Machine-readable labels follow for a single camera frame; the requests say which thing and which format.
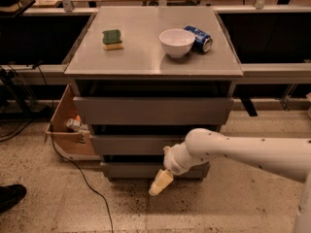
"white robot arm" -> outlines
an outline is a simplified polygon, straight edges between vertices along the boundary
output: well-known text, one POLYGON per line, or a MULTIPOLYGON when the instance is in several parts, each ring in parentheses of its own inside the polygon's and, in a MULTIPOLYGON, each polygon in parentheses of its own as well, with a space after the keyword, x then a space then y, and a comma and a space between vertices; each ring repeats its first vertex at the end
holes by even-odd
POLYGON ((173 177, 191 167, 223 156, 261 170, 305 183, 294 233, 311 229, 311 139, 227 137, 207 129, 193 129, 185 141, 164 148, 164 167, 155 177, 150 194, 162 192, 173 177))

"sponge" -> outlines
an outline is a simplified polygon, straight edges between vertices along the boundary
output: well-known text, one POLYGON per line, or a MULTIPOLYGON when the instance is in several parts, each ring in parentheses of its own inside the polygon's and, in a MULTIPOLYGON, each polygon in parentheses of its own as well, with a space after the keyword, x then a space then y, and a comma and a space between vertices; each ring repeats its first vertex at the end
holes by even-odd
POLYGON ((103 49, 104 50, 120 50, 123 49, 123 42, 121 40, 121 32, 118 29, 106 30, 102 32, 103 49))

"crushed can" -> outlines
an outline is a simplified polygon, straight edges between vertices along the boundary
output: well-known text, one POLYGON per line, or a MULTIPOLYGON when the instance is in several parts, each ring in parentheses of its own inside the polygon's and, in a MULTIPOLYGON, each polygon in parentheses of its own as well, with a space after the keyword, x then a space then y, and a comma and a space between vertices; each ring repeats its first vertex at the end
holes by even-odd
POLYGON ((196 50, 207 52, 212 47, 213 39, 209 34, 192 26, 187 26, 184 29, 191 32, 195 36, 193 47, 196 50))

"cabinet drawer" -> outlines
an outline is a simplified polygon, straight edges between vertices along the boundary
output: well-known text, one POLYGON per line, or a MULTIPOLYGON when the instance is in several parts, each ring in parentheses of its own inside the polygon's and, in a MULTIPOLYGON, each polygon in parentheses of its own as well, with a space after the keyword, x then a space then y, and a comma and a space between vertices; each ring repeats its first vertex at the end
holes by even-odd
MULTIPOLYGON (((142 178, 154 180, 159 169, 163 169, 163 163, 101 163, 105 177, 109 179, 142 178)), ((203 165, 191 168, 185 174, 175 179, 200 179, 207 176, 210 165, 203 165)))
POLYGON ((232 98, 75 97, 83 123, 117 125, 225 124, 232 98))
POLYGON ((91 136, 98 155, 163 155, 165 146, 184 141, 182 136, 91 136))

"white bowl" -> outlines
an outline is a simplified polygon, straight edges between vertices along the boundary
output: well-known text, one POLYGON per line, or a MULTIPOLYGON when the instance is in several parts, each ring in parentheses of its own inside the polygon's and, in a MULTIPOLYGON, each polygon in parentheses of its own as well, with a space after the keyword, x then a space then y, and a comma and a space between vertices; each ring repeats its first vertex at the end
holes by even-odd
POLYGON ((194 35, 184 29, 168 29, 159 35, 162 47, 172 58, 180 58, 190 51, 194 35))

